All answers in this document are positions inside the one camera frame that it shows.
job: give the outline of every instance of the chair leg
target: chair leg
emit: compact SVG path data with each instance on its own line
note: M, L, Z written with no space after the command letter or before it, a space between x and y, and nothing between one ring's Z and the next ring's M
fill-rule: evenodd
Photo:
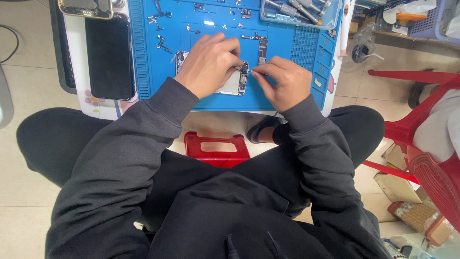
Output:
M391 174L391 175L400 177L402 179L406 179L408 181L411 181L411 182L414 182L416 184L419 184L419 181L414 176L409 175L407 172L405 172L403 170L396 169L396 168L391 168L391 167L388 167L386 165L377 164L377 163L374 163L374 162L371 162L371 161L368 161L368 160L364 161L362 164L367 165L369 167L372 167L374 169L380 170L380 171L382 171L384 173Z
M444 84L452 80L460 81L460 75L445 72L433 71L375 71L369 70L368 74L375 77L387 77L395 79L403 79L410 81L418 81L425 83Z

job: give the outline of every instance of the red plastic stool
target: red plastic stool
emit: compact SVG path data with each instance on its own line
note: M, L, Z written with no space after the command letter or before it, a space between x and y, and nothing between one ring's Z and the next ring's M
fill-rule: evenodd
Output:
M236 152L203 151L201 149L201 143L203 142L232 143L236 147ZM189 131L185 133L184 144L186 156L193 157L216 167L232 168L251 158L247 151L244 137L240 134L234 135L230 139L222 139L199 137L196 132Z

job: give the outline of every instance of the black shoe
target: black shoe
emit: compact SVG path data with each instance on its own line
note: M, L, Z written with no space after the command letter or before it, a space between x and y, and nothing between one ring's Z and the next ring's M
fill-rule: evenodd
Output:
M266 142L259 142L257 138L259 137L260 132L267 128L267 127L273 127L276 128L280 124L284 124L286 122L285 119L280 118L280 117L274 117L274 116L267 116L265 117L262 121L254 125L252 128L250 128L247 131L246 138L254 144L259 144L259 143L266 143Z

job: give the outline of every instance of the blue repair mat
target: blue repair mat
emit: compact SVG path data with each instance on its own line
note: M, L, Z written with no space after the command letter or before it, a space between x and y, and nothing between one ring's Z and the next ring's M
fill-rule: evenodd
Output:
M267 61L273 56L290 59L313 73L311 93L320 110L324 106L330 71L333 66L335 36L334 30L310 27L295 27L290 24L269 23L260 17L259 0L201 0L203 9L195 11L191 1L160 0L163 13L156 17L156 23L149 23L148 17L158 14L154 0L129 0L133 35L133 52L136 82L140 100L150 98L166 80L174 77L176 61L172 59L177 51L190 51L193 44L204 34L214 35L224 32L227 38L240 39L240 58L249 63L249 68L257 66L259 41L242 39L242 35L268 37ZM251 11L250 18L242 18L241 11ZM159 36L164 38L165 48L157 48ZM194 108L197 111L273 111L257 81L248 76L246 92L242 96L214 93L203 98Z

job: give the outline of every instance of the plastic bag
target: plastic bag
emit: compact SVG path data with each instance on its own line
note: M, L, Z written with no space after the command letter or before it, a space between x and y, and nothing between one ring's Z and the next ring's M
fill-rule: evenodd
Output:
M447 26L446 36L449 38L460 39L460 2L455 9L455 15Z
M353 36L351 41L348 41L347 56L342 62L342 71L354 72L364 66L364 62L371 57L375 52L375 36L372 30L375 23L368 23Z

